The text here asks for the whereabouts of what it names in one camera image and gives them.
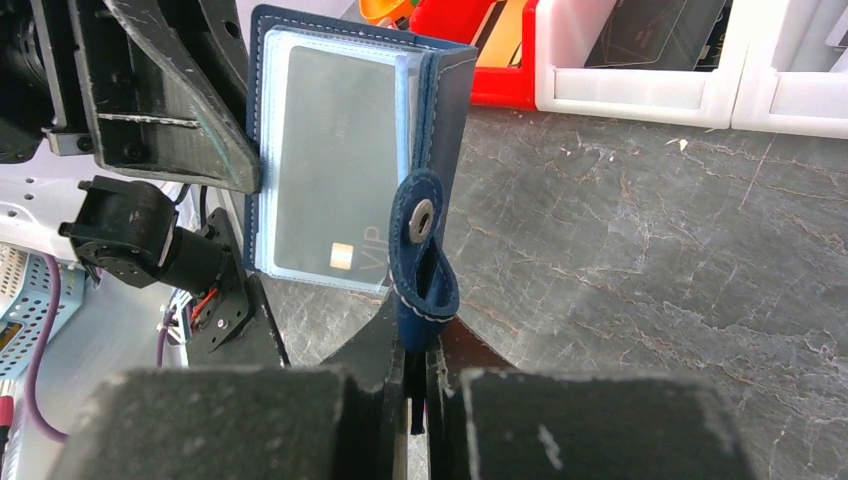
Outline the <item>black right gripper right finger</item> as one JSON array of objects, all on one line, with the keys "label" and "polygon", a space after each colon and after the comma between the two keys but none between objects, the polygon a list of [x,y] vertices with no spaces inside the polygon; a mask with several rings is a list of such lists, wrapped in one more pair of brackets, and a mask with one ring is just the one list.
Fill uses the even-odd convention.
[{"label": "black right gripper right finger", "polygon": [[701,378],[521,370],[461,321],[427,352],[435,479],[752,479],[733,417]]}]

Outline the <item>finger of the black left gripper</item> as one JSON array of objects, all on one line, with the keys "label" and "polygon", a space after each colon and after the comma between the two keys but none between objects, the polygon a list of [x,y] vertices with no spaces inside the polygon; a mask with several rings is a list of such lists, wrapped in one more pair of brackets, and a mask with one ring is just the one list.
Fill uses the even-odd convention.
[{"label": "finger of the black left gripper", "polygon": [[75,61],[96,163],[245,194],[247,49],[234,1],[72,1]]}]

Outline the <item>grey VIP card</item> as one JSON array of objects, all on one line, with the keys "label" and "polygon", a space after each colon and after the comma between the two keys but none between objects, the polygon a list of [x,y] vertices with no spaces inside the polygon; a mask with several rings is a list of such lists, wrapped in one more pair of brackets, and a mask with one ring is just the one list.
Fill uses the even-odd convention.
[{"label": "grey VIP card", "polygon": [[276,273],[380,291],[398,185],[392,64],[297,45],[288,56],[272,211]]}]

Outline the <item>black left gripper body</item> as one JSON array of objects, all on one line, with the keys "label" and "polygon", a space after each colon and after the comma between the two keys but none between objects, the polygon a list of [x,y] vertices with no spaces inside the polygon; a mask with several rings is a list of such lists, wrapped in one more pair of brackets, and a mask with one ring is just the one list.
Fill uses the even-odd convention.
[{"label": "black left gripper body", "polygon": [[118,173],[245,173],[233,1],[5,1],[1,160],[41,143]]}]

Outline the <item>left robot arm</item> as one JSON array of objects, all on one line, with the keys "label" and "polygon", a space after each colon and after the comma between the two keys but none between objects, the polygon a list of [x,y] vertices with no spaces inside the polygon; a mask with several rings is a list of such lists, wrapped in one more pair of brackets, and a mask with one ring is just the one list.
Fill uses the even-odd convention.
[{"label": "left robot arm", "polygon": [[232,1],[5,1],[1,162],[41,144],[89,155],[100,173],[58,235],[89,275],[196,299],[189,357],[212,365],[289,363],[260,278],[227,214],[178,223],[171,181],[251,194],[259,159],[246,134],[247,50]]}]

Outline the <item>blue card holder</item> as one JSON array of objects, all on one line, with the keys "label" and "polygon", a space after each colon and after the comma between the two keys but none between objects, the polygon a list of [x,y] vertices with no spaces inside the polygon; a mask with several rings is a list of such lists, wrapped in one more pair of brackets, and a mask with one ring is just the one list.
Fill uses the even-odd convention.
[{"label": "blue card holder", "polygon": [[272,5],[251,36],[248,265],[387,294],[403,347],[426,350],[459,309],[442,243],[476,48]]}]

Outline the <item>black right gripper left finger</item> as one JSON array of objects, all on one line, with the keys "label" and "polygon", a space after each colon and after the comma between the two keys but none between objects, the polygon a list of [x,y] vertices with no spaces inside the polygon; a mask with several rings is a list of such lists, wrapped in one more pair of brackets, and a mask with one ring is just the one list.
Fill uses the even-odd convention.
[{"label": "black right gripper left finger", "polygon": [[391,299],[321,364],[136,369],[84,404],[53,479],[402,479]]}]

